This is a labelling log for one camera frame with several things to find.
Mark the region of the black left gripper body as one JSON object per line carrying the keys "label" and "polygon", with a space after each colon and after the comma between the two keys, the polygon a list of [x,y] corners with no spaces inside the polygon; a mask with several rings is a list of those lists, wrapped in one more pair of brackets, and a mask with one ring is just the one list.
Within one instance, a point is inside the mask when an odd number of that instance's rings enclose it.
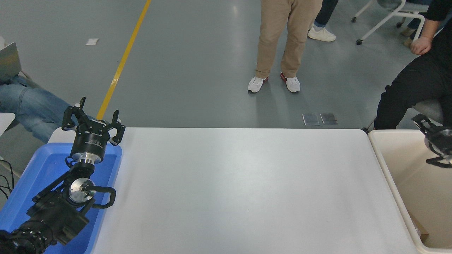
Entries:
{"label": "black left gripper body", "polygon": [[76,136],[71,150],[72,158],[81,158],[83,154],[95,155],[95,158],[104,158],[109,137],[100,129],[106,126],[105,122],[87,121],[76,128]]}

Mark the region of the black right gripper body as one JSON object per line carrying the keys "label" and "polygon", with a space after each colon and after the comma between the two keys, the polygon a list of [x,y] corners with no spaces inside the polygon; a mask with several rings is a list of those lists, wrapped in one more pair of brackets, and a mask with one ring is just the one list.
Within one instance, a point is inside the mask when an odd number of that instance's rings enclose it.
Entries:
{"label": "black right gripper body", "polygon": [[441,156],[447,156],[447,127],[430,127],[424,130],[427,145]]}

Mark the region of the person's right hand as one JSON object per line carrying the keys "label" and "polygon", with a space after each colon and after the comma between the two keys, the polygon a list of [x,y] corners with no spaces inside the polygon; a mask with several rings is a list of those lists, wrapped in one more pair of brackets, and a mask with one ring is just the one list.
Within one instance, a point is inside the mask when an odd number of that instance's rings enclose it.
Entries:
{"label": "person's right hand", "polygon": [[428,53],[432,48],[432,37],[421,36],[410,45],[410,50],[415,55],[423,55]]}

